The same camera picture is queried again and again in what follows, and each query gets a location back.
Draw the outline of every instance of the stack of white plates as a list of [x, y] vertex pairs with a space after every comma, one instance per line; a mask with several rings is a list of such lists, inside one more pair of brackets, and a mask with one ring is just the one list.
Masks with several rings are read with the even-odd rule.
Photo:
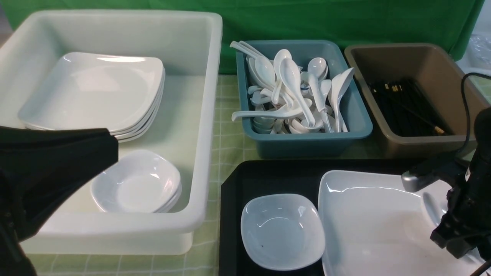
[[69, 53], [22, 106], [26, 128], [107, 128], [120, 142], [142, 136], [159, 110], [165, 69], [155, 57]]

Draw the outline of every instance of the table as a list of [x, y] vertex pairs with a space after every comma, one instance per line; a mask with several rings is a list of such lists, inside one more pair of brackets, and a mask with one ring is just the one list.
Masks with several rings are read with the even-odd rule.
[[[491, 102], [491, 81], [474, 80]], [[257, 160], [254, 141], [243, 133], [242, 123], [231, 122], [240, 109], [237, 77], [220, 76], [215, 107], [208, 208], [203, 225], [194, 232], [193, 246], [179, 256], [29, 255], [40, 276], [215, 276], [218, 275], [220, 185], [235, 167]], [[343, 159], [381, 158], [372, 138], [356, 142]]]

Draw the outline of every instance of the green fabric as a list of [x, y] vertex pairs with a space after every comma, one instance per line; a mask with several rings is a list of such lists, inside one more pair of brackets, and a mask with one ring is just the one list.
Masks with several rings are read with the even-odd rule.
[[464, 54], [484, 0], [0, 0], [13, 28], [45, 9], [171, 9], [223, 17], [220, 73], [235, 73], [232, 40], [429, 42]]

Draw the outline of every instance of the white plastic bin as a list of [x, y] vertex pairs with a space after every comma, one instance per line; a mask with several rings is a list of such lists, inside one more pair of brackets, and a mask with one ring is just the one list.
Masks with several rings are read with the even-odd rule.
[[183, 192], [166, 214], [102, 213], [82, 187], [32, 239], [27, 253], [183, 254], [205, 218], [220, 15], [183, 11], [71, 10], [32, 14], [0, 49], [0, 125], [23, 128], [17, 112], [69, 52], [154, 56], [166, 78], [158, 115], [120, 157], [148, 149], [180, 170]]

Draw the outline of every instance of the white plate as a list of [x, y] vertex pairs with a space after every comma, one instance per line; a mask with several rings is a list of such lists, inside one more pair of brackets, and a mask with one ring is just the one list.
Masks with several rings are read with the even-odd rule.
[[177, 168], [161, 156], [136, 150], [94, 178], [91, 194], [113, 213], [153, 213], [174, 200], [181, 186]]
[[18, 118], [49, 130], [128, 129], [150, 109], [164, 76], [162, 62], [154, 57], [69, 53], [22, 106]]
[[326, 173], [319, 190], [319, 215], [326, 233], [325, 274], [462, 276], [474, 272], [478, 264], [455, 259], [430, 240], [434, 227], [422, 214], [423, 192], [443, 200], [449, 189], [438, 181], [408, 193], [400, 175]]
[[140, 128], [135, 129], [133, 131], [130, 131], [128, 133], [124, 133], [124, 134], [119, 134], [119, 135], [115, 135], [112, 133], [111, 134], [114, 135], [114, 137], [116, 137], [116, 139], [122, 140], [122, 139], [127, 139], [127, 138], [137, 136], [138, 134], [141, 134], [141, 133], [145, 133], [148, 130], [148, 128], [152, 125], [152, 123], [155, 119], [155, 116], [157, 115], [157, 112], [159, 111], [159, 107], [160, 107], [160, 103], [161, 103], [161, 99], [162, 99], [162, 93], [160, 93], [157, 97], [158, 97], [158, 99], [156, 100], [154, 106], [152, 107], [153, 110], [152, 110], [150, 116], [148, 117], [148, 119], [145, 122], [143, 122], [141, 124]]
[[161, 82], [160, 87], [159, 87], [159, 92], [157, 92], [157, 95], [155, 96], [155, 100], [153, 101], [152, 106], [147, 111], [145, 116], [136, 125], [128, 128], [128, 129], [125, 129], [125, 130], [121, 130], [121, 131], [117, 131], [117, 132], [111, 132], [112, 135], [127, 134], [127, 133], [130, 133], [132, 131], [134, 132], [135, 130], [142, 128], [142, 126], [148, 121], [150, 116], [153, 114], [153, 111], [155, 110], [155, 108], [157, 106], [159, 106], [161, 101], [162, 101], [162, 94], [164, 92], [164, 79], [165, 79], [165, 77], [162, 77], [162, 82]]
[[120, 143], [133, 141], [137, 138], [142, 137], [150, 129], [150, 126], [154, 122], [155, 117], [157, 117], [157, 113], [159, 112], [159, 107], [160, 104], [155, 107], [154, 111], [152, 112], [152, 115], [150, 116], [150, 118], [148, 118], [148, 121], [145, 122], [143, 127], [140, 128], [137, 132], [135, 132], [132, 136], [115, 135], [114, 137], [116, 137], [116, 139], [118, 139], [118, 142]]
[[317, 262], [326, 246], [314, 204], [299, 194], [271, 194], [249, 201], [242, 211], [241, 234], [251, 260], [277, 271]]

